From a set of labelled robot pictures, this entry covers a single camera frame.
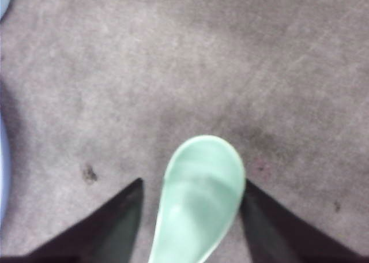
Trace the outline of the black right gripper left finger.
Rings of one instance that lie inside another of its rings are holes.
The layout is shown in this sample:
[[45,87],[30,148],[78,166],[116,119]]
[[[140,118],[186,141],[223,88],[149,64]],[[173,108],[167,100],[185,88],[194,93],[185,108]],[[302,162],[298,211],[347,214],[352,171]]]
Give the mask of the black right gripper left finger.
[[130,262],[143,199],[144,182],[138,178],[88,217],[17,262]]

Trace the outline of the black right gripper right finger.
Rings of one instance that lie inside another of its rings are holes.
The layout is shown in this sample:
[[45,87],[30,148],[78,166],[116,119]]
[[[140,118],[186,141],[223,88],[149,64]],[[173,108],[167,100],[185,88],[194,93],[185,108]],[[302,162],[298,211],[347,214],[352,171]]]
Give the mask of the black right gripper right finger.
[[240,206],[252,262],[368,262],[302,220],[251,180]]

